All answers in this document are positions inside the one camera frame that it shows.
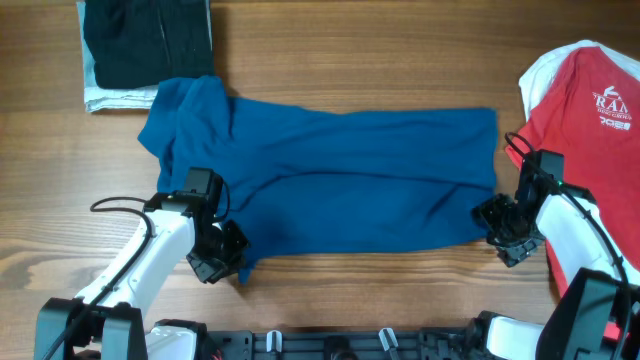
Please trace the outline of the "blue t-shirt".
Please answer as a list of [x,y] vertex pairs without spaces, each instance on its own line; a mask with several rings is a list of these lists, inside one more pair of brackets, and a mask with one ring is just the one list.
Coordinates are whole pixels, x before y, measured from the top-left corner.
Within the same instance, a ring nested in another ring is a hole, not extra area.
[[214,76],[163,82],[139,142],[157,187],[193,167],[229,187],[249,240],[238,278],[263,259],[424,251],[483,236],[472,209],[496,187],[490,108],[335,114],[229,96]]

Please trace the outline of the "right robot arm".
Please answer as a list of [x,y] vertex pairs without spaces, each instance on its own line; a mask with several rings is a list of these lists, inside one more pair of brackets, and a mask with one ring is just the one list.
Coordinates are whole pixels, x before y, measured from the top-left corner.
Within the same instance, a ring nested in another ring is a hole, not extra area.
[[544,325],[495,316],[484,346],[502,359],[636,359],[638,278],[599,217],[591,192],[563,180],[564,158],[523,158],[515,196],[498,194],[472,211],[499,258],[513,267],[548,245],[568,283]]

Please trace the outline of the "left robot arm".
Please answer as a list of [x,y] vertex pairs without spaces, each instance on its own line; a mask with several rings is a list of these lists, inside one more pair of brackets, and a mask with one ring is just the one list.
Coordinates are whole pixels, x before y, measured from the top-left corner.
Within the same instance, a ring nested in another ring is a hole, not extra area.
[[184,186],[156,193],[136,211],[140,226],[107,269],[72,299],[51,298],[37,316],[37,359],[220,359],[205,324],[143,320],[180,260],[214,284],[245,264],[249,242],[228,217],[230,190],[211,169],[192,168]]

